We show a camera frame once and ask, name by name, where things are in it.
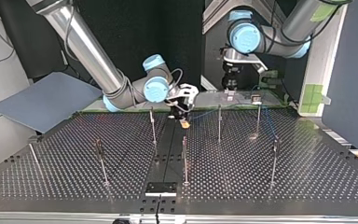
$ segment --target metal rod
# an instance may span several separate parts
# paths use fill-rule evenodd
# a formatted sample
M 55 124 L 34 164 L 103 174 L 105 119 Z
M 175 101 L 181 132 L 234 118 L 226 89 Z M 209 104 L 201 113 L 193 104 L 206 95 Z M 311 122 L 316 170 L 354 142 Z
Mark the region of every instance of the metal rod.
M 257 110 L 257 126 L 255 128 L 255 134 L 258 135 L 258 130 L 260 128 L 260 115 L 261 115 L 261 105 L 258 106 Z
M 153 130 L 153 144 L 157 144 L 156 140 L 156 128 L 155 128 L 155 120 L 153 118 L 153 107 L 150 109 L 150 122 L 152 123 L 152 130 Z
M 222 141 L 222 106 L 219 105 L 219 137 L 218 137 L 218 142 L 220 143 Z
M 32 145 L 32 143 L 28 144 L 28 146 L 30 147 L 31 151 L 32 151 L 32 155 L 34 156 L 34 160 L 36 161 L 37 164 L 39 164 L 39 160 L 36 157 L 36 153 L 34 152 L 34 146 Z
M 39 172 L 40 172 L 40 174 L 42 175 L 42 178 L 43 178 L 42 167 L 40 166 L 39 159 L 36 157 L 36 153 L 34 152 L 34 146 L 32 145 L 32 143 L 28 144 L 28 146 L 31 149 L 32 155 L 34 157 L 34 160 L 36 161 L 37 168 L 39 169 Z
M 109 183 L 109 179 L 107 178 L 107 173 L 106 173 L 106 168 L 103 162 L 104 159 L 104 152 L 103 152 L 103 143 L 101 138 L 97 138 L 97 140 L 95 141 L 95 152 L 97 154 L 97 159 L 99 159 L 100 163 L 101 163 L 101 167 L 103 169 L 103 178 L 104 178 L 104 185 L 110 186 Z
M 103 167 L 103 176 L 104 176 L 104 179 L 105 179 L 104 184 L 105 184 L 106 186 L 110 186 L 109 180 L 107 179 L 107 174 L 106 174 L 106 170 L 105 170 L 105 166 L 104 166 L 103 160 L 101 160 L 101 166 Z
M 186 137 L 183 137 L 183 151 L 182 151 L 182 157 L 185 161 L 185 186 L 190 185 L 188 182 L 188 176 L 187 176 L 187 139 Z
M 272 176 L 271 176 L 271 185 L 270 187 L 273 188 L 275 185 L 274 179 L 275 179 L 275 170 L 277 165 L 277 151 L 274 151 L 274 163 L 272 165 Z
M 281 139 L 277 135 L 274 136 L 273 150 L 274 150 L 274 163 L 272 165 L 272 175 L 271 175 L 271 185 L 270 185 L 271 188 L 275 186 L 274 180 L 275 180 L 276 165 L 277 165 L 278 156 L 281 151 Z

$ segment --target gray panel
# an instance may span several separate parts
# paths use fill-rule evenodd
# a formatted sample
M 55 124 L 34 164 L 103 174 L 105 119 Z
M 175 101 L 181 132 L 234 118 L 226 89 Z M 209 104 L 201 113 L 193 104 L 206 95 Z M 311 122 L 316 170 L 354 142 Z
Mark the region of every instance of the gray panel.
M 348 7 L 327 96 L 324 124 L 358 147 L 358 1 Z
M 0 102 L 0 113 L 45 133 L 84 109 L 102 92 L 64 73 L 52 73 L 29 88 Z

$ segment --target green tape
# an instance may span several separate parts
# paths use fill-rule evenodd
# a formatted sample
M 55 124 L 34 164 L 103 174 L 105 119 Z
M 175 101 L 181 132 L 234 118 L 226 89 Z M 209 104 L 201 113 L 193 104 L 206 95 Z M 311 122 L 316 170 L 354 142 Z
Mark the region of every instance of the green tape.
M 322 102 L 323 85 L 308 84 L 305 86 L 301 104 L 301 113 L 317 113 Z
M 342 2 L 342 1 L 346 1 L 346 0 L 335 0 L 334 2 Z M 329 16 L 333 14 L 336 8 L 337 8 L 336 6 L 322 3 L 318 7 L 318 9 L 316 9 L 315 13 L 310 18 L 310 21 L 315 21 L 315 22 L 324 21 L 325 19 L 327 19 Z

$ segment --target yellow object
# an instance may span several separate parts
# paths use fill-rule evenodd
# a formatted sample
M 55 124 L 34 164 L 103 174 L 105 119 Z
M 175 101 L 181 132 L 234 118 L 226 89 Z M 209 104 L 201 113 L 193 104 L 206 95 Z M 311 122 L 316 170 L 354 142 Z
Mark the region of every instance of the yellow object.
M 188 129 L 190 127 L 190 123 L 185 119 L 181 119 L 180 124 L 182 125 L 183 129 Z

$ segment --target optical breadboard table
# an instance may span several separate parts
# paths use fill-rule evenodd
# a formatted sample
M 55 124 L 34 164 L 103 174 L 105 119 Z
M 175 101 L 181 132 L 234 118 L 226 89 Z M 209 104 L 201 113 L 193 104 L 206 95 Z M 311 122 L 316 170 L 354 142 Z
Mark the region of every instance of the optical breadboard table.
M 149 113 L 77 114 L 33 143 L 35 156 L 26 147 L 2 161 L 0 220 L 55 214 L 71 220 L 180 216 L 205 222 L 211 221 L 207 217 L 358 221 L 358 159 L 318 126 L 290 108 L 263 109 L 254 139 L 257 110 L 221 114 L 218 143 L 217 110 L 192 113 L 188 130 L 167 119 L 167 113 L 154 113 L 156 145 Z M 281 150 L 272 177 L 274 134 L 281 139 Z M 104 184 L 95 154 L 98 138 L 110 186 Z M 146 196 L 151 185 L 164 183 L 173 194 Z

